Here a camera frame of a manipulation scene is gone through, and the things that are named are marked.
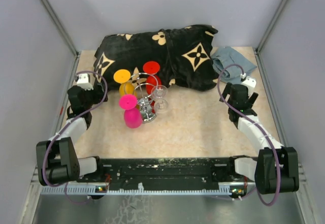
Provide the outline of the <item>yellow plastic wine glass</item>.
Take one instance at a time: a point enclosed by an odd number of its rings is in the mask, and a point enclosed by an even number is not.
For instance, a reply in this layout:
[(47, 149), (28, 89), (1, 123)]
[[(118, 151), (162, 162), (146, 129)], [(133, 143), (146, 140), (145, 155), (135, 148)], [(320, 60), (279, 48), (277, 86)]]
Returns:
[(126, 94), (132, 94), (134, 96), (137, 95), (135, 92), (135, 87), (130, 81), (130, 78), (131, 78), (131, 73), (129, 70), (126, 69), (117, 70), (113, 75), (114, 81), (120, 84), (119, 95), (121, 97)]

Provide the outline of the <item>pink plastic wine glass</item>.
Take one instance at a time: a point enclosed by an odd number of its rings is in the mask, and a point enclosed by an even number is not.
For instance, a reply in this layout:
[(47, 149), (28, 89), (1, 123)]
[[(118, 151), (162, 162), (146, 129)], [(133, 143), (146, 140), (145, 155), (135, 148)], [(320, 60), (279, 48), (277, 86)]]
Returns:
[(124, 122), (131, 129), (138, 128), (142, 124), (142, 116), (136, 108), (137, 98), (132, 94), (125, 94), (119, 100), (119, 106), (124, 110)]

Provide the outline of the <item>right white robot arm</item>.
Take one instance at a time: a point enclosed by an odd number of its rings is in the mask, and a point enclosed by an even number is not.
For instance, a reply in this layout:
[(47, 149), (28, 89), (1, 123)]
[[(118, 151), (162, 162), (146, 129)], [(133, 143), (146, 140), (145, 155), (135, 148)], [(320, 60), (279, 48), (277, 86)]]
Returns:
[(293, 147), (285, 147), (275, 140), (263, 127), (252, 106), (258, 97), (249, 95), (244, 84), (228, 83), (220, 101), (229, 96), (227, 103), (229, 120), (242, 132), (258, 153), (256, 160), (248, 156), (234, 158), (227, 168), (227, 176), (239, 181), (243, 176), (255, 182), (260, 194), (296, 192), (299, 189), (298, 153)]

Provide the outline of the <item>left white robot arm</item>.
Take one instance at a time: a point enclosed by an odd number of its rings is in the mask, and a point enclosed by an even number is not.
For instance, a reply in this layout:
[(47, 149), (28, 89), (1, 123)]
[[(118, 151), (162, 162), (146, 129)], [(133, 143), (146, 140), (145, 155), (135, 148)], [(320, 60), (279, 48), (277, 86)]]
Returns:
[(97, 84), (87, 90), (74, 85), (68, 90), (68, 99), (70, 105), (64, 127), (52, 138), (36, 145), (38, 178), (43, 186), (56, 187), (77, 181), (84, 175), (99, 182), (106, 175), (105, 168), (100, 166), (100, 158), (77, 157), (74, 143), (89, 129), (91, 110), (107, 101), (107, 86)]

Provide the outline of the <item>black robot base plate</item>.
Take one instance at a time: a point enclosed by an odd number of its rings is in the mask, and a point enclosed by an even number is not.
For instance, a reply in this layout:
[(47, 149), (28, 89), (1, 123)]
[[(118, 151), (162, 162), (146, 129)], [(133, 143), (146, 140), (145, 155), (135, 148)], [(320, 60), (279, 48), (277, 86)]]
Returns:
[(236, 174), (233, 159), (217, 158), (104, 158), (99, 169), (81, 183), (108, 183), (110, 190), (218, 190), (222, 183), (248, 181)]

